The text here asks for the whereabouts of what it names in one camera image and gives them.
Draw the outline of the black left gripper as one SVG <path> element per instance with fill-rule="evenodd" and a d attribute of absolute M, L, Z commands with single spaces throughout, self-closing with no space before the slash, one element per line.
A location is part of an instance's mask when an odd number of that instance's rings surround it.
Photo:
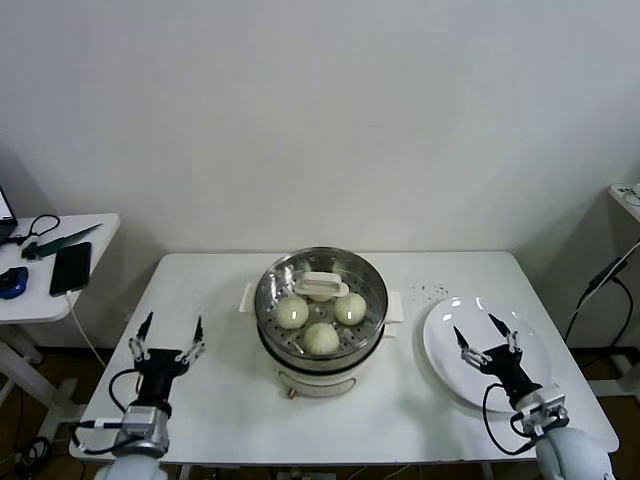
<path fill-rule="evenodd" d="M 128 342 L 135 360 L 134 368 L 142 375 L 138 400 L 167 401 L 174 379 L 184 375 L 189 364 L 193 364 L 205 351 L 202 317 L 198 317 L 191 346 L 183 352 L 173 349 L 148 350 L 145 340 L 152 319 L 153 313 L 150 312 Z"/>

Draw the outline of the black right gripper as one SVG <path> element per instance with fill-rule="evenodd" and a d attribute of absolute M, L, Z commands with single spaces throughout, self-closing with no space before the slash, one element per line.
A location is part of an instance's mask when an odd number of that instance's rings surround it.
<path fill-rule="evenodd" d="M 454 326 L 457 344 L 461 350 L 461 358 L 469 365 L 483 365 L 482 373 L 495 376 L 503 385 L 508 398 L 524 398 L 542 386 L 533 382 L 521 368 L 522 349 L 519 345 L 518 332 L 492 313 L 488 314 L 492 324 L 506 339 L 507 344 L 499 345 L 481 352 L 471 347 Z"/>

